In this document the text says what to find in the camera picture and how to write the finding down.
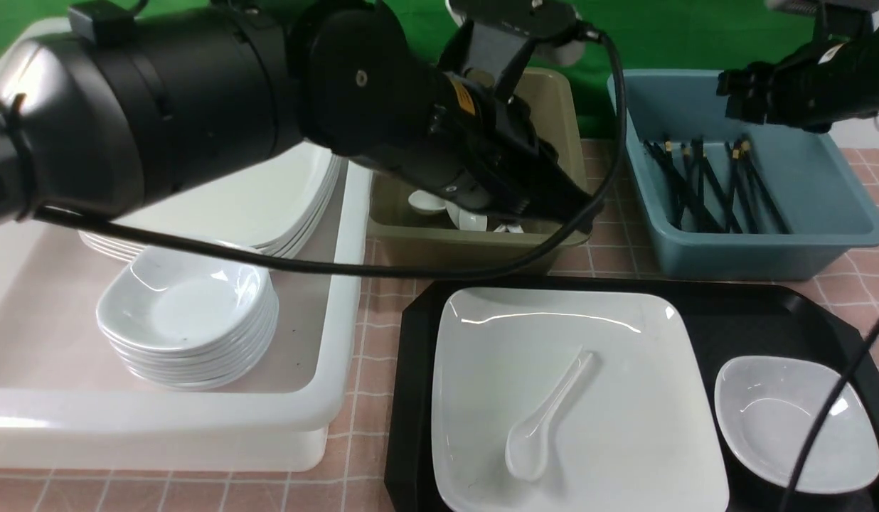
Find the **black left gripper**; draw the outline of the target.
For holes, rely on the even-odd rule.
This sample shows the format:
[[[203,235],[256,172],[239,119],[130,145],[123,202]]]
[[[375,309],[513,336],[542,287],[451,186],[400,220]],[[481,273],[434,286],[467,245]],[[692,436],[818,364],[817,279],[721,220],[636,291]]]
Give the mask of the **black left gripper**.
[[[569,223],[592,200],[541,139],[517,81],[419,68],[385,81],[382,171],[475,213]]]

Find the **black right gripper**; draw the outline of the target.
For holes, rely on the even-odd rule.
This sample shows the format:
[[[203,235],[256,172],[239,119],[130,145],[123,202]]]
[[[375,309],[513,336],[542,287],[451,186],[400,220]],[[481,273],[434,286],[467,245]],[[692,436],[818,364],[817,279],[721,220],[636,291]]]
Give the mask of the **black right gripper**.
[[[717,96],[726,98],[725,117],[755,125],[801,125],[782,114],[772,100],[778,75],[784,77],[803,68],[801,61],[771,64],[754,62],[742,69],[726,69],[717,75]]]

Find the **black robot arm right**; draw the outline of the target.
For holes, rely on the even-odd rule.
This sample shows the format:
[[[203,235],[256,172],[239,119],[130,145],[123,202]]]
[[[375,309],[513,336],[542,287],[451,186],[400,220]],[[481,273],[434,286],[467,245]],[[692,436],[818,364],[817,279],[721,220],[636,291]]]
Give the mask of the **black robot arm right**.
[[[879,113],[879,1],[768,1],[772,11],[813,20],[812,39],[777,63],[727,69],[716,93],[725,114],[756,125],[829,132],[833,123]]]

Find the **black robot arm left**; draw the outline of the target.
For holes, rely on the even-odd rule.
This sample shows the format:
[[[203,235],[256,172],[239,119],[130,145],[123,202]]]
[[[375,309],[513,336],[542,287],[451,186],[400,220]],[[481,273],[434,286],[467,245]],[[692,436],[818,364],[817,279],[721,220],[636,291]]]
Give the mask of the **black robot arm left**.
[[[303,142],[472,213],[563,224],[589,202],[531,123],[537,46],[577,40],[570,4],[453,1],[436,63],[377,1],[212,1],[137,18],[73,4],[70,30],[0,67],[0,223],[39,208],[134,213]]]

